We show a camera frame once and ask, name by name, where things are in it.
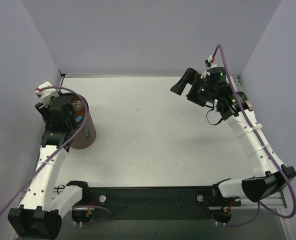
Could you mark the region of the clear crushed plastic bottle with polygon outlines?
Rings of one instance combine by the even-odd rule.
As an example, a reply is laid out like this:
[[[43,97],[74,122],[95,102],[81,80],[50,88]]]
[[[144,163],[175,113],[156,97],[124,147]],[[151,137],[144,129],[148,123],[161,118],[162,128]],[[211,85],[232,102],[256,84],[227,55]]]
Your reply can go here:
[[[72,102],[72,106],[75,111],[81,111],[84,108],[84,103],[81,100]]]

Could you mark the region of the blue label plastic bottle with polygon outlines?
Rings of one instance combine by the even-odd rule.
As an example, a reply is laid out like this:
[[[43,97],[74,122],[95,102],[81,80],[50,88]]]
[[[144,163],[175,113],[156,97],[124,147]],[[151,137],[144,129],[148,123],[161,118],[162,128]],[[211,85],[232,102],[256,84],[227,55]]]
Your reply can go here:
[[[82,116],[76,117],[76,123],[80,125],[83,122],[84,118]]]

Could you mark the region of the orange label plastic bottle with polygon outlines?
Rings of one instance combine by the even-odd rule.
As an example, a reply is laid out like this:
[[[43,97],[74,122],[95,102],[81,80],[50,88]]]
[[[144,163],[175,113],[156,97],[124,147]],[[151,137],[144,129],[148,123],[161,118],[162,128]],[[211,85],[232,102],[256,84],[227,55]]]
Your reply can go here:
[[[84,118],[84,117],[85,117],[84,114],[77,114],[77,115],[76,115],[76,118]]]

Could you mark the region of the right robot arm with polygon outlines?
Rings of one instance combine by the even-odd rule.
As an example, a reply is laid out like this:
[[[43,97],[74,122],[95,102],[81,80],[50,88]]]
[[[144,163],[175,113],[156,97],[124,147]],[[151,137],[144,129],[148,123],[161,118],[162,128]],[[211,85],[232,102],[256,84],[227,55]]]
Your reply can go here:
[[[187,84],[191,85],[187,99],[220,113],[221,121],[232,128],[252,166],[253,176],[216,184],[223,198],[246,197],[257,202],[284,189],[285,181],[296,177],[294,167],[285,166],[273,152],[246,94],[232,90],[223,67],[209,68],[205,74],[188,68],[170,90],[181,95]]]

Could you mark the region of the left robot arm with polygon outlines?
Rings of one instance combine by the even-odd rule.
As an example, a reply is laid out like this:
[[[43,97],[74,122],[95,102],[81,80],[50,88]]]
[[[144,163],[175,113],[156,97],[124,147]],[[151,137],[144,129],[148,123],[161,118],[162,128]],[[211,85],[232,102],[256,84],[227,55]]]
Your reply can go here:
[[[49,104],[35,105],[45,122],[37,168],[21,203],[11,208],[8,220],[22,239],[54,240],[63,217],[75,204],[86,205],[90,193],[78,185],[68,185],[55,199],[53,190],[72,137],[82,129],[88,116],[86,100],[75,93],[52,96]]]

